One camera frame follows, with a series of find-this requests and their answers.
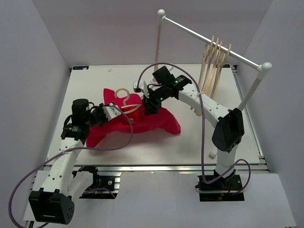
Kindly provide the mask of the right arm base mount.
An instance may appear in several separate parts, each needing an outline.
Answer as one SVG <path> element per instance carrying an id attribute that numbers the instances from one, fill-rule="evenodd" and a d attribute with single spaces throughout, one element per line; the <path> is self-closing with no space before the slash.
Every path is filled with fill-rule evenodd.
<path id="1" fill-rule="evenodd" d="M 206 184 L 202 175 L 198 176 L 198 184 L 195 189 L 199 193 L 200 202 L 234 202 L 244 201 L 243 185 L 239 175 L 232 177 L 228 183 L 220 181 Z"/>

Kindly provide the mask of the red t shirt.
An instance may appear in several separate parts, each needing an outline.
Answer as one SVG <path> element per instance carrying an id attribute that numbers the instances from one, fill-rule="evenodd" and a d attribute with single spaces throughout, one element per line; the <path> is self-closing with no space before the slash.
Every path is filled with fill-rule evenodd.
<path id="1" fill-rule="evenodd" d="M 115 97 L 115 91 L 105 88 L 103 91 L 104 103 L 113 103 L 125 112 L 134 107 L 123 108 L 123 97 Z M 126 114 L 132 121 L 134 133 L 144 133 L 156 129 L 163 129 L 166 132 L 178 135 L 181 133 L 181 126 L 174 115 L 166 108 L 161 108 L 157 114 L 145 115 L 145 107 L 142 105 L 137 110 Z M 130 133 L 131 128 L 128 120 L 121 114 L 117 118 L 110 120 L 103 126 L 90 128 L 90 134 L 86 139 L 87 147 L 96 147 L 108 134 L 112 132 Z"/>

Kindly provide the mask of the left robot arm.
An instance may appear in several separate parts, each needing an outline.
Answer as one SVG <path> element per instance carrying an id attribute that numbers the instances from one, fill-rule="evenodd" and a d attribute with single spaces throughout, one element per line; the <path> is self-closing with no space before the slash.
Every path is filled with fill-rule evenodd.
<path id="1" fill-rule="evenodd" d="M 75 202 L 89 188 L 100 185 L 95 171 L 73 172 L 92 126 L 102 126 L 121 113 L 113 105 L 90 107 L 87 99 L 74 100 L 72 113 L 64 122 L 59 150 L 39 190 L 31 191 L 29 204 L 37 222 L 67 225 L 75 212 Z"/>

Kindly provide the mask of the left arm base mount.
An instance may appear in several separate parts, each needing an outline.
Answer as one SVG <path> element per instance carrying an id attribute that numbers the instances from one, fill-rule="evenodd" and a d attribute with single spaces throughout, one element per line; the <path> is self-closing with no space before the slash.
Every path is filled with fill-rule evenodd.
<path id="1" fill-rule="evenodd" d="M 115 184 L 118 183 L 116 181 L 117 176 L 100 174 L 98 168 L 95 166 L 82 166 L 78 171 L 86 171 L 93 174 L 92 184 L 85 190 L 89 192 L 83 193 L 80 197 L 81 199 L 113 200 L 117 196 L 118 188 L 115 187 Z"/>

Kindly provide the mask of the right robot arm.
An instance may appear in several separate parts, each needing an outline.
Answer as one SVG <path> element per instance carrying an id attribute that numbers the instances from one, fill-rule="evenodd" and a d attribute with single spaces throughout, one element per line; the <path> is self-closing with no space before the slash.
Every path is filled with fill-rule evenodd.
<path id="1" fill-rule="evenodd" d="M 162 102 L 169 97 L 189 105 L 202 114 L 202 122 L 208 121 L 213 127 L 212 142 L 217 148 L 217 163 L 213 178 L 207 180 L 203 174 L 205 184 L 213 184 L 219 189 L 226 189 L 232 183 L 235 175 L 236 151 L 245 133 L 243 115 L 239 108 L 228 109 L 200 91 L 196 80 L 184 69 L 183 75 L 175 77 L 167 68 L 168 63 L 153 72 L 158 88 L 152 90 L 138 78 L 133 84 L 136 93 L 142 92 L 142 104 L 145 106 L 145 115 L 156 114 Z"/>

